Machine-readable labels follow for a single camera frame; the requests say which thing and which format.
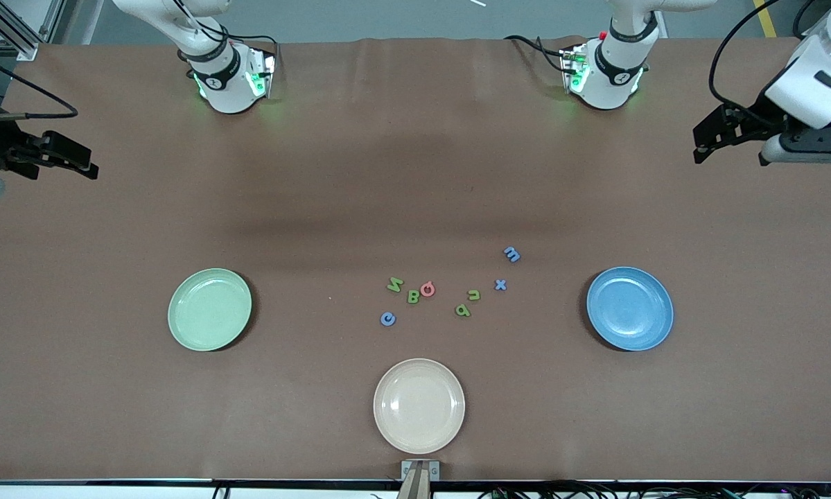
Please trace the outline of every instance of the metal frame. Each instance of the metal frame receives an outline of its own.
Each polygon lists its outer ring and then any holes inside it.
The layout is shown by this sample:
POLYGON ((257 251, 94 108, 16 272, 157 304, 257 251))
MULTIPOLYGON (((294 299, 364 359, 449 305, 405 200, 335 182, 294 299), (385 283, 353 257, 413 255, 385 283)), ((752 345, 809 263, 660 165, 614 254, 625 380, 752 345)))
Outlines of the metal frame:
POLYGON ((409 473, 409 468, 413 464, 424 462, 425 469, 428 470, 430 481, 440 481, 440 461, 435 459, 406 459, 400 462, 400 480, 406 480, 406 475, 409 473))
POLYGON ((0 57, 18 54, 18 60, 34 60, 37 45, 50 42, 55 35, 61 15, 67 6, 67 0, 52 0, 42 25, 38 30, 20 18, 9 6, 0 0, 0 57))
POLYGON ((406 478, 400 486, 396 499, 430 499, 429 461, 414 459, 406 470, 406 478))

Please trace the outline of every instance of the tabletop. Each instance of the tabletop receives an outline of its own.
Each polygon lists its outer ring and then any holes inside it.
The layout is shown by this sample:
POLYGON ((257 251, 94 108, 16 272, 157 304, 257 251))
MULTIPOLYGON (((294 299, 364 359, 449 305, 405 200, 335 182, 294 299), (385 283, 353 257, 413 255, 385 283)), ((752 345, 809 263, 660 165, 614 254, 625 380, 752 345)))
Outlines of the tabletop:
MULTIPOLYGON (((793 46, 734 41, 719 88, 751 102, 793 46)), ((19 73, 80 116, 23 127, 101 177, 3 175, 0 479, 396 476, 371 399, 425 357, 466 396, 430 455, 447 479, 831 480, 831 166, 763 168, 760 143, 693 164, 716 47, 660 41, 603 112, 514 42, 291 44, 238 116, 174 47, 42 47, 19 73), (671 293, 653 350, 586 320, 616 265, 671 293), (166 322, 204 268, 256 301, 215 353, 166 322), (437 293, 412 306, 390 276, 437 293)), ((3 107, 58 110, 18 82, 3 107)))

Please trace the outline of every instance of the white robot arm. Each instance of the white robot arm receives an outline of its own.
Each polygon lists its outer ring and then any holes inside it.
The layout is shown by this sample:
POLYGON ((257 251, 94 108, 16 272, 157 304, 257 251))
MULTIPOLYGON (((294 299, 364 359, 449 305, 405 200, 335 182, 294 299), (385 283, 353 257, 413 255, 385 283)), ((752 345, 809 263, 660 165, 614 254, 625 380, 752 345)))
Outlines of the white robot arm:
POLYGON ((831 162, 831 10, 745 110, 724 102, 693 129, 695 162, 764 140, 760 163, 831 162))
POLYGON ((200 95, 221 113, 240 113, 270 93, 274 54, 228 37, 210 16, 231 0, 114 0, 123 12, 159 29, 193 67, 200 95))
POLYGON ((717 0, 606 0, 612 22, 605 38, 595 38, 563 55, 568 91, 599 110, 614 110, 637 91, 643 63, 659 35, 656 10, 689 12, 717 0))

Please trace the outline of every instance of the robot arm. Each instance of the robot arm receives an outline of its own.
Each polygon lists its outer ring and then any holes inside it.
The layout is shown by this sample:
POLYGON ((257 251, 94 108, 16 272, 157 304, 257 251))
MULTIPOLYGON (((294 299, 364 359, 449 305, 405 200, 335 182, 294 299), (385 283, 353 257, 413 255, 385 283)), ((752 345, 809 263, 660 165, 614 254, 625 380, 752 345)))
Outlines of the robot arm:
POLYGON ((719 148, 749 140, 764 140, 764 165, 831 162, 831 11, 751 107, 720 105, 693 136, 697 164, 719 148))
POLYGON ((599 110, 614 110, 637 91, 643 64, 659 35, 655 10, 689 12, 717 0, 607 0, 612 22, 605 38, 564 53, 563 76, 568 91, 599 110))
POLYGON ((274 54, 228 37, 212 18, 231 0, 114 0, 123 12, 159 29, 193 67, 200 95, 221 113, 240 113, 270 93, 274 54))
MULTIPOLYGON (((98 179, 98 165, 91 162, 91 151, 88 148, 51 130, 42 136, 31 135, 20 129, 17 123, 18 120, 28 118, 73 117, 76 115, 76 110, 70 104, 48 94, 47 91, 24 78, 14 75, 4 67, 0 67, 0 71, 56 99, 73 111, 72 114, 64 116, 45 116, 45 114, 8 113, 0 108, 0 170, 13 171, 26 179, 36 180, 41 166, 58 167, 75 171, 87 179, 98 179)), ((3 180, 0 179, 0 195, 5 188, 3 180)))

